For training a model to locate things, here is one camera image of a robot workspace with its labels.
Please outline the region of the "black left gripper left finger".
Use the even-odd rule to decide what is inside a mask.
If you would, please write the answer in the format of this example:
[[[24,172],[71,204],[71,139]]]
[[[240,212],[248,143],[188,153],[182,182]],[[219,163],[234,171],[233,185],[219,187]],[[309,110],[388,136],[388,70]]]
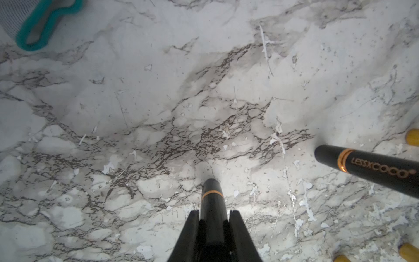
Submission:
[[[167,262],[194,262],[196,260],[199,211],[191,211]]]

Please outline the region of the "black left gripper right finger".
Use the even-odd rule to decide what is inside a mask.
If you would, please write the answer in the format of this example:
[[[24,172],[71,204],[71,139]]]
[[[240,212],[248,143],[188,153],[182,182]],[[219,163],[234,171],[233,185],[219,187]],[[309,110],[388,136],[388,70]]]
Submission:
[[[239,211],[230,211],[230,231],[234,262],[262,262]]]

